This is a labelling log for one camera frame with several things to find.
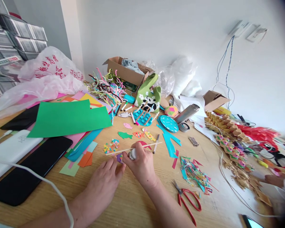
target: green paper fish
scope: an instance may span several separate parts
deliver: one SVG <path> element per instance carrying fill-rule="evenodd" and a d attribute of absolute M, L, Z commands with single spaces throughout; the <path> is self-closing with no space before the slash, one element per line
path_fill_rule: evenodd
<path fill-rule="evenodd" d="M 126 138 L 130 138 L 130 139 L 132 139 L 132 137 L 133 137 L 133 135 L 129 135 L 128 133 L 126 133 L 126 132 L 118 132 L 118 135 L 120 136 L 120 137 L 122 137 L 123 139 L 126 139 Z"/>

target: silver thermos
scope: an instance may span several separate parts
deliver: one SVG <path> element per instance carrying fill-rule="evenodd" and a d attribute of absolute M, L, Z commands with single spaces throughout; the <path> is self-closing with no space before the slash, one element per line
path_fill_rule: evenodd
<path fill-rule="evenodd" d="M 198 112 L 199 106 L 196 104 L 189 105 L 184 111 L 182 111 L 177 117 L 174 118 L 177 124 L 181 124 L 195 113 Z"/>

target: tape roll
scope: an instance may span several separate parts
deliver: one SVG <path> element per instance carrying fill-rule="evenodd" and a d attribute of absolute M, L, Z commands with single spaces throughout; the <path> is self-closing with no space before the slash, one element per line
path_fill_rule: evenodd
<path fill-rule="evenodd" d="M 180 123 L 178 127 L 182 132 L 186 132 L 190 129 L 189 125 L 186 123 Z"/>

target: panda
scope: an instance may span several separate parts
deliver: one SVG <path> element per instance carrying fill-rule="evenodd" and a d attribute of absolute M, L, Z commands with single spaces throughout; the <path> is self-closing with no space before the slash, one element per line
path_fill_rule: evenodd
<path fill-rule="evenodd" d="M 153 112 L 158 108 L 159 102 L 155 102 L 155 99 L 152 99 L 148 96 L 146 96 L 145 99 L 142 101 L 141 108 L 145 105 L 147 101 L 147 105 L 143 108 L 144 111 L 148 111 L 148 109 L 150 108 L 150 112 Z"/>

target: white power bank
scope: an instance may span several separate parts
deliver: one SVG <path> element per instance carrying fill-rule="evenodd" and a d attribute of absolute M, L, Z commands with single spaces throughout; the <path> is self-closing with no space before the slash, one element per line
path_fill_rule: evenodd
<path fill-rule="evenodd" d="M 29 151 L 37 146 L 43 138 L 27 138 L 30 131 L 21 130 L 0 144 L 0 161 L 17 163 Z M 0 177 L 12 166 L 0 164 Z"/>

